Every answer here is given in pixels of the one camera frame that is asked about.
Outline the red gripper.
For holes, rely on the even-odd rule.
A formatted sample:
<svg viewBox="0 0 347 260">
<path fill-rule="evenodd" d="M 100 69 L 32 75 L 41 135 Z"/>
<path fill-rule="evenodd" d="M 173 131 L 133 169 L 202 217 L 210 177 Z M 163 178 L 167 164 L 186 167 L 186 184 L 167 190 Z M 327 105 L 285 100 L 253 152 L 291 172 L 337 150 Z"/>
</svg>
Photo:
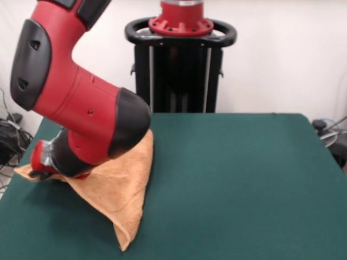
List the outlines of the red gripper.
<svg viewBox="0 0 347 260">
<path fill-rule="evenodd" d="M 54 166 L 51 158 L 52 141 L 39 140 L 35 145 L 30 164 L 32 167 L 29 177 L 33 181 L 43 181 L 52 177 L 65 178 Z"/>
</svg>

